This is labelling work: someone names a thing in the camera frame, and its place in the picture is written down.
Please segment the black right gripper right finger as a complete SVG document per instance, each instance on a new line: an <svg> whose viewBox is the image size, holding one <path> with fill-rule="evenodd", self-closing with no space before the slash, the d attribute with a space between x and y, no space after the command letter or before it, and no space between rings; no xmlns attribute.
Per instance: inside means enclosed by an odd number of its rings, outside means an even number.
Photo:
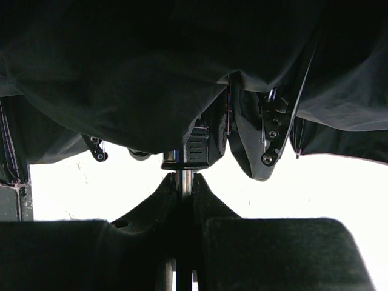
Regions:
<svg viewBox="0 0 388 291"><path fill-rule="evenodd" d="M193 182L200 227L200 290L373 290L353 236L335 219L247 219L200 174Z"/></svg>

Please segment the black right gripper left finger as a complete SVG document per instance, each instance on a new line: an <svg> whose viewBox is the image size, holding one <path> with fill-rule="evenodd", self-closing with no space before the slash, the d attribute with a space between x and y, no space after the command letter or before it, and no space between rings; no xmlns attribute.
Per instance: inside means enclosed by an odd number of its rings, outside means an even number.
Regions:
<svg viewBox="0 0 388 291"><path fill-rule="evenodd" d="M175 176L114 223L3 222L2 290L171 290L163 227L176 206Z"/></svg>

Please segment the pink folding umbrella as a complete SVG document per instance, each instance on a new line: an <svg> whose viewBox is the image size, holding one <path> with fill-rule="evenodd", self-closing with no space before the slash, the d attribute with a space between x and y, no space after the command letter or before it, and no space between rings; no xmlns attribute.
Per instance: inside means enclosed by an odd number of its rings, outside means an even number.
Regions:
<svg viewBox="0 0 388 291"><path fill-rule="evenodd" d="M387 162L386 1L2 1L1 185L104 142L163 154L178 290L198 277L193 182L230 147L270 178L298 156Z"/></svg>

